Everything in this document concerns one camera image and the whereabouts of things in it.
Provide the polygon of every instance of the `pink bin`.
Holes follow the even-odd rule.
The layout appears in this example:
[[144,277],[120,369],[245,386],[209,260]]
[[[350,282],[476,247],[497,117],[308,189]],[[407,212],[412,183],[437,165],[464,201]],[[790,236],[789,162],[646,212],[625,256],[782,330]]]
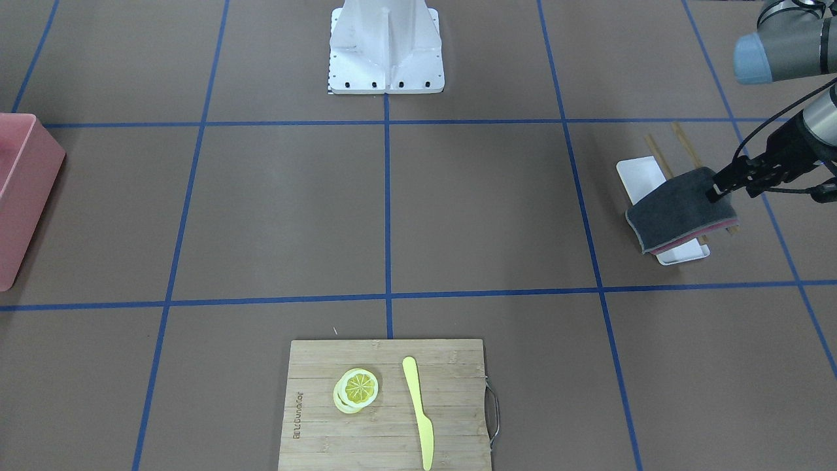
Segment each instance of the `pink bin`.
[[0,292],[18,275],[64,155],[34,115],[0,113]]

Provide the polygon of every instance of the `white plastic tray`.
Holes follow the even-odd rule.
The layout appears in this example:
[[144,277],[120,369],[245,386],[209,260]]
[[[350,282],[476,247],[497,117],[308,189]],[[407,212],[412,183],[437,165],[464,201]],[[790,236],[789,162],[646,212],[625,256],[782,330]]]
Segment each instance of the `white plastic tray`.
[[[622,185],[628,192],[631,204],[643,199],[648,193],[665,183],[665,176],[654,157],[631,158],[616,164],[616,171]],[[674,265],[684,261],[699,260],[709,256],[709,246],[692,239],[681,246],[664,251],[657,256],[660,265]]]

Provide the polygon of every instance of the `wooden cutting board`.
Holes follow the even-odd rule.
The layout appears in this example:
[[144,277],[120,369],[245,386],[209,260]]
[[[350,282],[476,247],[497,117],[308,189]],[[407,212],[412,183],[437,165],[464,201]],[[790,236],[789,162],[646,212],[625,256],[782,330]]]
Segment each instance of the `wooden cutting board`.
[[[401,362],[418,363],[424,413],[433,422],[432,469],[490,471],[482,340],[295,340],[290,345],[280,471],[422,469],[419,429]],[[337,410],[334,385],[351,368],[371,371],[377,399]]]

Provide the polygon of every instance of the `yellow knife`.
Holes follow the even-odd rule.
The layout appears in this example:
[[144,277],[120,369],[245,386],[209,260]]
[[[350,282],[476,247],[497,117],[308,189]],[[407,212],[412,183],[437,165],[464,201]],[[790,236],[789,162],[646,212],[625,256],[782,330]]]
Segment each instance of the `yellow knife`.
[[424,471],[429,471],[433,465],[433,423],[424,415],[424,408],[421,405],[421,387],[419,386],[419,368],[416,366],[416,359],[412,356],[405,357],[401,362],[404,368],[404,377],[407,378],[407,387],[410,389],[410,397],[413,398],[413,409],[416,412],[418,423],[418,439],[421,441],[421,461]]

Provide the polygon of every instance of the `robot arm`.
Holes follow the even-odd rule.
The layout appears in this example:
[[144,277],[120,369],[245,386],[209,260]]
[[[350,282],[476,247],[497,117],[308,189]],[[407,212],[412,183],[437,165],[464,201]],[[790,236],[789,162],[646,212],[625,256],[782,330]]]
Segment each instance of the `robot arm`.
[[[832,33],[837,22],[832,24],[832,17],[823,18],[826,8],[834,8],[834,4],[823,0],[766,0],[758,17],[758,31],[742,37],[736,45],[738,80],[744,84],[769,83],[837,72],[837,29]],[[837,79],[802,101],[829,85],[826,93],[770,135],[765,152],[758,157],[738,155],[752,134],[748,136],[732,163],[715,175],[714,186],[706,192],[709,200],[718,201],[736,189],[746,188],[753,198],[764,191],[784,191],[808,193],[820,203],[837,201]],[[773,188],[794,181],[819,163],[835,178],[805,190]]]

